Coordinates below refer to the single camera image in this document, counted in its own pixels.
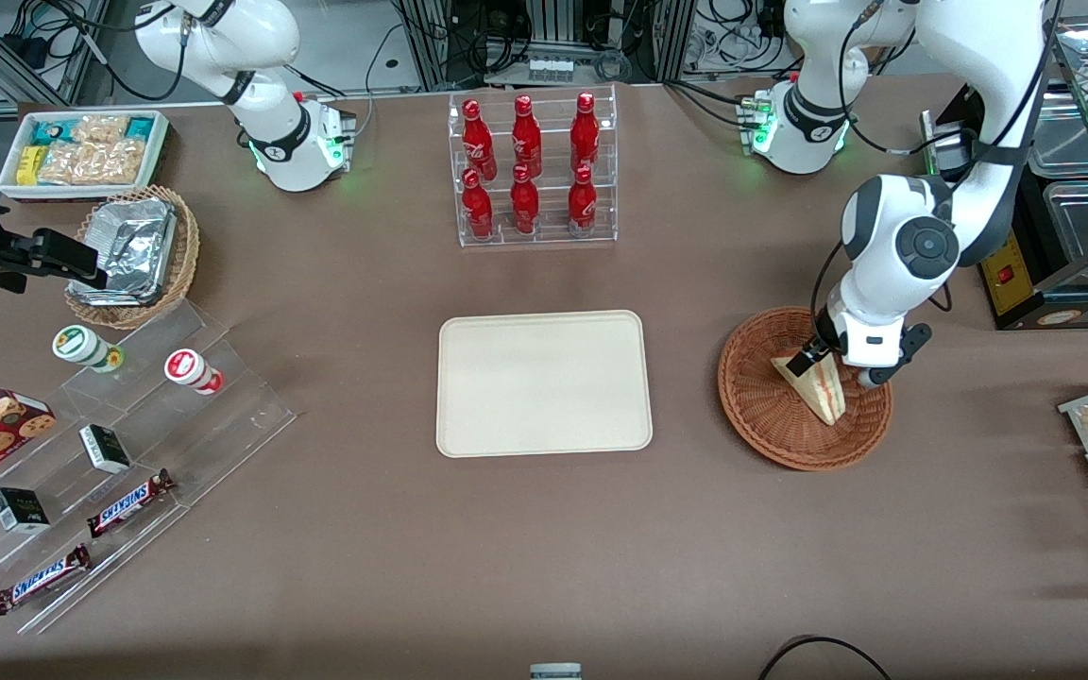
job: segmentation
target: white box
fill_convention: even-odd
[[[32,141],[33,131],[41,122],[52,122],[55,120],[69,120],[82,115],[110,115],[129,118],[151,118],[153,127],[150,129],[150,137],[146,140],[146,154],[141,156],[141,168],[137,172],[137,182],[133,184],[86,184],[78,186],[58,185],[23,185],[16,184],[14,175],[18,168],[18,157],[23,153],[23,147]],[[39,111],[27,113],[22,121],[18,121],[16,137],[11,143],[11,151],[8,152],[8,160],[3,161],[3,171],[0,172],[0,190],[4,197],[17,199],[17,201],[73,201],[78,198],[104,198],[115,197],[116,194],[124,194],[125,190],[139,189],[150,185],[153,172],[159,164],[159,156],[162,152],[162,143],[165,140],[169,122],[162,113],[156,109],[73,109],[72,111]]]

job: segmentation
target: red cap bottle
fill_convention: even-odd
[[[578,95],[578,115],[569,128],[569,164],[577,172],[580,164],[595,168],[598,160],[598,119],[595,118],[595,96],[590,91]]]
[[[595,230],[595,201],[598,193],[591,185],[591,166],[580,164],[573,172],[569,188],[569,233],[578,238],[591,236]]]
[[[493,182],[497,176],[497,161],[493,160],[493,135],[481,120],[481,107],[475,99],[466,99],[461,111],[465,112],[465,154],[469,165],[481,173],[481,180]]]
[[[535,233],[535,220],[541,214],[541,195],[532,184],[532,174],[526,163],[515,166],[515,185],[510,187],[510,203],[515,208],[515,228],[523,236]]]
[[[544,147],[541,144],[541,124],[532,113],[532,98],[527,95],[515,97],[515,127],[510,129],[515,143],[515,162],[527,165],[531,176],[544,172]]]
[[[465,182],[461,203],[472,238],[489,240],[493,237],[493,203],[489,190],[481,186],[481,176],[474,169],[465,169],[461,180]]]

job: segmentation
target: round wicker basket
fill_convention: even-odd
[[[889,431],[892,387],[865,391],[837,355],[846,413],[826,425],[771,366],[812,334],[802,307],[778,307],[738,326],[720,353],[720,404],[733,429],[751,447],[794,469],[841,469],[871,453]]]
[[[196,257],[199,256],[199,226],[196,224],[196,215],[190,214],[187,203],[183,201],[173,190],[165,189],[164,186],[147,186],[144,189],[128,190],[118,197],[109,198],[108,202],[115,201],[139,201],[141,198],[162,198],[178,210],[178,221],[174,230],[174,244],[170,245],[170,258],[168,264],[168,283],[162,293],[162,297],[154,305],[148,307],[91,307],[76,301],[69,293],[65,294],[65,305],[74,310],[78,319],[87,323],[107,325],[120,329],[120,331],[132,331],[134,327],[146,323],[149,319],[156,318],[171,305],[182,300],[190,288],[190,280],[196,275]],[[87,224],[90,224],[90,215],[83,220],[83,227],[78,228],[78,240],[86,237]]]

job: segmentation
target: brown table surface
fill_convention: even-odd
[[[865,129],[911,146],[955,89],[876,78]],[[304,415],[48,632],[0,625],[0,677],[755,677],[799,633],[894,677],[1088,677],[1088,468],[1055,411],[1088,393],[1088,332],[994,332],[960,271],[953,313],[913,314],[936,335],[880,448],[772,465],[720,411],[722,341],[807,305],[851,190],[919,160],[856,140],[784,175],[662,87],[618,96],[618,244],[518,254],[456,244],[446,96],[380,100],[355,171],[302,195],[255,172],[224,108],[169,109],[162,181],[203,234],[190,297]],[[87,210],[8,205],[16,232]],[[73,314],[60,281],[29,285],[0,292],[0,386],[44,396]],[[648,447],[436,450],[442,323],[604,309],[644,322]]]

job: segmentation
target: snickers bar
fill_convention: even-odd
[[[33,597],[42,590],[51,589],[53,584],[62,578],[69,577],[76,571],[88,571],[90,569],[90,553],[87,547],[78,543],[74,552],[65,555],[64,558],[54,561],[48,567],[40,569],[24,581],[14,584],[14,589],[0,591],[0,616],[13,610],[22,605],[28,597]]]
[[[111,504],[102,512],[97,514],[96,517],[88,519],[87,526],[90,527],[90,537],[98,539],[99,536],[103,536],[112,526],[125,521],[126,518],[132,517],[134,512],[146,507],[152,499],[159,497],[172,486],[174,486],[173,479],[170,479],[170,474],[168,474],[164,468],[160,469],[159,473],[148,478],[146,483],[143,483],[137,490],[131,491],[124,498],[116,500],[115,504]]]

